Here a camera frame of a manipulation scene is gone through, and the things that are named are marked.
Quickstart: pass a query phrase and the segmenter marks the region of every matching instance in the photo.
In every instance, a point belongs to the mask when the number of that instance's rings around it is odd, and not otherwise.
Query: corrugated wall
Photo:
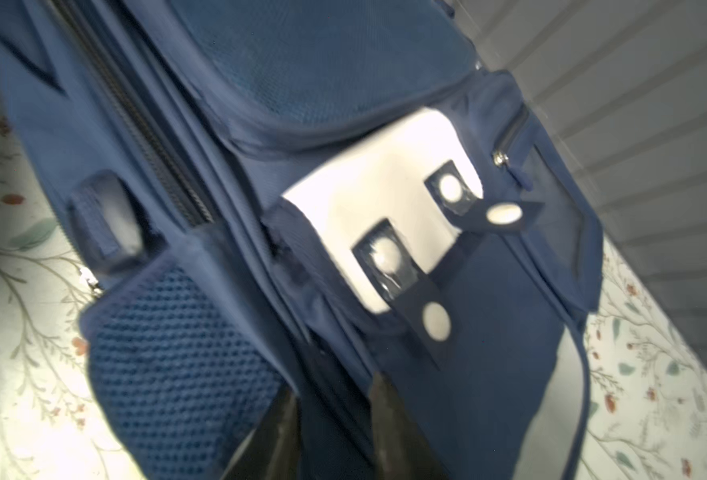
[[[707,365],[707,0],[459,1]]]

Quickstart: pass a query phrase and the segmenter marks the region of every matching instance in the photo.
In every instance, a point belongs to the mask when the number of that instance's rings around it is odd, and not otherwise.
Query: snap button
[[[523,215],[521,206],[511,203],[496,204],[487,210],[487,220],[490,224],[508,225],[519,220]]]
[[[429,302],[423,308],[423,326],[425,331],[436,342],[443,342],[449,338],[452,331],[452,322],[443,306],[436,302]]]
[[[463,185],[454,175],[446,174],[439,179],[439,193],[450,204],[456,204],[463,198]]]
[[[387,275],[399,271],[402,254],[396,242],[387,236],[381,236],[372,244],[372,261],[378,270]]]

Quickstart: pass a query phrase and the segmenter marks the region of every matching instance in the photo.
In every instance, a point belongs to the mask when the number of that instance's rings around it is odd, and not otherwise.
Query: floral pattern
[[[615,248],[585,347],[579,480],[707,478],[707,372]],[[85,377],[96,296],[0,112],[0,478],[142,478]]]

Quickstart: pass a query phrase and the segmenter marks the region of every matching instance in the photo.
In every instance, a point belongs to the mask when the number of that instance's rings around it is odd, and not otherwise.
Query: gray paneled wall
[[[707,364],[707,0],[459,0]]]

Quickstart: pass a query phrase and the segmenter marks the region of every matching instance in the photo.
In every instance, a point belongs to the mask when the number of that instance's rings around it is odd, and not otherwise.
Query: mesh panel
[[[324,124],[457,82],[475,53],[429,0],[170,0],[239,95]]]
[[[92,388],[145,475],[224,468],[280,376],[180,268],[106,312],[90,349]]]
[[[531,192],[522,190],[521,199],[545,204],[535,228],[540,230],[560,261],[577,276],[582,213],[536,148],[529,152],[523,170],[535,188]]]

